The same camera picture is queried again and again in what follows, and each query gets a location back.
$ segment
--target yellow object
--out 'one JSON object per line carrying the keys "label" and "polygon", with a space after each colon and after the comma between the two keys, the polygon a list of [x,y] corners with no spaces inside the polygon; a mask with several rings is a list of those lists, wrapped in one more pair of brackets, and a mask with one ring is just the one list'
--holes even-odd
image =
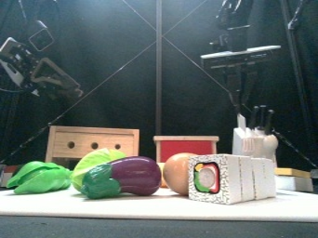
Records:
{"label": "yellow object", "polygon": [[288,167],[276,167],[273,169],[273,173],[281,176],[293,176],[293,177],[309,179],[309,172],[305,172],[293,168],[288,168]]}

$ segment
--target toy lettuce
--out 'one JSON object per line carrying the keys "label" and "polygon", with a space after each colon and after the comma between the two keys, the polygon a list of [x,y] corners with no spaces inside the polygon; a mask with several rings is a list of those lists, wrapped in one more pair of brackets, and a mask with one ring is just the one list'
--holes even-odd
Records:
{"label": "toy lettuce", "polygon": [[81,181],[85,173],[94,168],[97,165],[112,162],[113,160],[121,159],[125,154],[118,150],[98,149],[89,152],[76,164],[73,173],[70,176],[70,181],[74,189],[80,192]]}
{"label": "toy lettuce", "polygon": [[31,161],[26,163],[7,181],[7,188],[15,187],[15,194],[43,193],[63,190],[70,185],[70,171],[54,163]]}

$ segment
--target wooden box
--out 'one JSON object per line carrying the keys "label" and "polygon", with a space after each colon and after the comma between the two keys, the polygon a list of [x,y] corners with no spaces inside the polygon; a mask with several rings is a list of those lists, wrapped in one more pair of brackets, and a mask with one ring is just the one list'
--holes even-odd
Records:
{"label": "wooden box", "polygon": [[180,152],[197,155],[214,154],[218,137],[208,136],[154,136],[156,162],[164,163],[169,156]]}
{"label": "wooden box", "polygon": [[138,130],[98,127],[50,126],[45,161],[65,165],[90,151],[114,149],[126,156],[137,155]]}

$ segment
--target toy food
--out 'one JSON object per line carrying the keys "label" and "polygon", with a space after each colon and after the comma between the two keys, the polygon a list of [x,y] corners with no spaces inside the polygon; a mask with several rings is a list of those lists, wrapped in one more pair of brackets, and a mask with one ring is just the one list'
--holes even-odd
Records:
{"label": "toy food", "polygon": [[125,154],[118,150],[100,149],[94,150],[78,160],[73,173],[70,176],[70,181],[74,189],[78,191],[81,187],[81,180],[84,174],[97,165],[110,162],[116,159],[124,158]]}
{"label": "toy food", "polygon": [[173,154],[165,161],[164,180],[169,189],[181,195],[188,195],[188,157],[194,153]]}
{"label": "toy food", "polygon": [[70,185],[70,171],[54,163],[33,161],[26,163],[7,181],[7,188],[15,187],[15,194],[43,193],[63,190]]}
{"label": "toy food", "polygon": [[158,167],[160,167],[160,171],[161,171],[161,188],[166,188],[166,184],[165,184],[165,181],[164,181],[164,163],[157,163]]}
{"label": "toy food", "polygon": [[161,184],[161,172],[148,157],[130,156],[92,168],[82,177],[80,192],[90,199],[121,192],[152,195]]}

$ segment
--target hole in wooden box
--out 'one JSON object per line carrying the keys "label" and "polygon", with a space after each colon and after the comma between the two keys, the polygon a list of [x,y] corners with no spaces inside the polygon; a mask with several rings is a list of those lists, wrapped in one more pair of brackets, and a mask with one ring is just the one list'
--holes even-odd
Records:
{"label": "hole in wooden box", "polygon": [[90,147],[92,147],[92,149],[94,150],[94,149],[97,148],[97,143],[93,142],[93,143],[90,144]]}
{"label": "hole in wooden box", "polygon": [[73,148],[74,148],[74,142],[73,142],[73,141],[69,141],[69,142],[66,143],[66,147],[67,147],[69,149],[73,149]]}

